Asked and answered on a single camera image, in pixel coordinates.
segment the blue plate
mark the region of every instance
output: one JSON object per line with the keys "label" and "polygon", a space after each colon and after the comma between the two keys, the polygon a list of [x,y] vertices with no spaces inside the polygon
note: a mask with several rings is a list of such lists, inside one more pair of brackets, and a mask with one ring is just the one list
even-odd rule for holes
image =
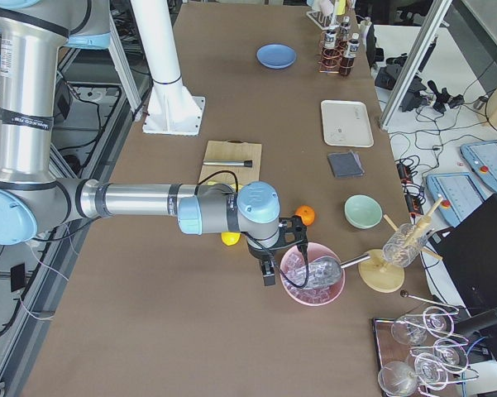
{"label": "blue plate", "polygon": [[284,69],[296,61],[296,51],[283,44],[269,44],[257,51],[257,59],[267,68]]}

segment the wooden round base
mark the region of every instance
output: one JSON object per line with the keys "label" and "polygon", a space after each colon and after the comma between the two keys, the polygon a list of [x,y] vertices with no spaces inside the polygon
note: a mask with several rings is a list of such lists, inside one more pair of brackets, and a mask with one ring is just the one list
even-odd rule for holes
{"label": "wooden round base", "polygon": [[382,256],[382,250],[371,250],[367,253],[371,258],[358,265],[358,272],[370,288],[389,293],[403,286],[404,269],[402,267],[386,262]]}

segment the brown table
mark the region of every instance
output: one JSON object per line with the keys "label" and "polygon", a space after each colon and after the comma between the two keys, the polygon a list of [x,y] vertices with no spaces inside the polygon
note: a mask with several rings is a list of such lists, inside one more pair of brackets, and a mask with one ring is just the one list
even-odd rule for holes
{"label": "brown table", "polygon": [[[207,105],[198,137],[151,136],[136,123],[112,182],[196,183],[208,140],[263,144],[261,180],[280,195],[281,214],[313,206],[312,242],[343,260],[381,247],[384,222],[358,230],[345,200],[369,194],[396,222],[407,222],[380,108],[361,50],[351,76],[317,72],[320,31],[305,7],[190,3],[175,38],[184,83]],[[298,59],[271,70],[256,60],[262,45],[292,46]],[[367,105],[375,145],[357,149],[366,175],[334,179],[323,143],[320,102]],[[279,281],[264,287],[241,242],[186,236],[175,218],[116,217],[88,234],[25,396],[375,396],[380,395],[372,317],[414,306],[368,288],[357,268],[332,304],[294,302]],[[404,288],[428,290],[419,264]]]}

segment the black monitor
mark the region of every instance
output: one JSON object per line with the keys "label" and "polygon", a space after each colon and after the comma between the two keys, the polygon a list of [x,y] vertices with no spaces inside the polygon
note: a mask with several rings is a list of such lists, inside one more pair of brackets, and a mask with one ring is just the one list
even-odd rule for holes
{"label": "black monitor", "polygon": [[[471,314],[497,307],[497,194],[441,241],[432,242]],[[497,325],[481,330],[497,361]]]}

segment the mint green bowl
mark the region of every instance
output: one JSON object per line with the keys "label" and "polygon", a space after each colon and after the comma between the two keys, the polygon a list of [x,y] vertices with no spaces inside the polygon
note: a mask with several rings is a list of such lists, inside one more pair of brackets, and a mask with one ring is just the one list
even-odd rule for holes
{"label": "mint green bowl", "polygon": [[371,197],[363,194],[351,196],[344,205],[347,221],[359,229],[369,229],[379,224],[382,219],[382,208]]}

